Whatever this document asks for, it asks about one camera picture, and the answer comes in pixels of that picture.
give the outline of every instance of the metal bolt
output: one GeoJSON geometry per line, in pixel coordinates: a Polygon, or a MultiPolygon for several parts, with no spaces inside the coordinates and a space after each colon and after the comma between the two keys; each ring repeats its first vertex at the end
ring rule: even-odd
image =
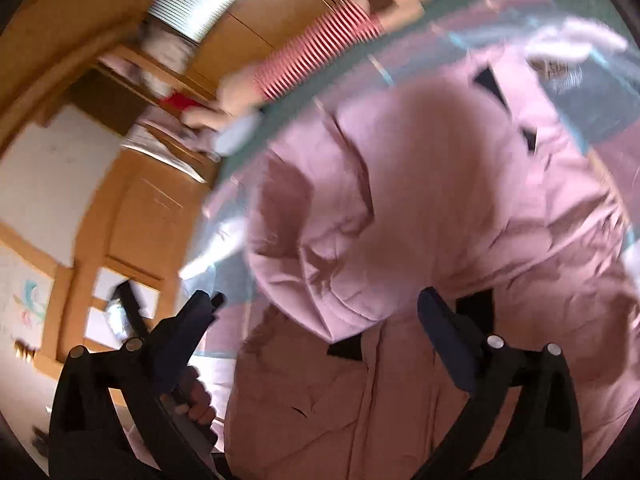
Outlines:
{"type": "Polygon", "coordinates": [[[504,346],[504,339],[502,339],[499,335],[491,335],[486,339],[487,344],[491,348],[495,348],[496,350],[502,348],[504,346]]]}
{"type": "Polygon", "coordinates": [[[136,350],[140,350],[142,348],[142,339],[139,337],[133,337],[129,339],[125,344],[125,348],[129,350],[129,352],[135,352],[136,350]]]}
{"type": "Polygon", "coordinates": [[[556,343],[549,343],[546,346],[546,350],[551,354],[551,355],[555,355],[555,356],[559,356],[562,353],[562,349],[556,344],[556,343]]]}
{"type": "Polygon", "coordinates": [[[71,352],[69,352],[69,357],[73,357],[74,359],[77,359],[82,354],[84,354],[85,350],[86,350],[86,348],[84,346],[82,346],[82,345],[74,346],[71,349],[71,352]]]}

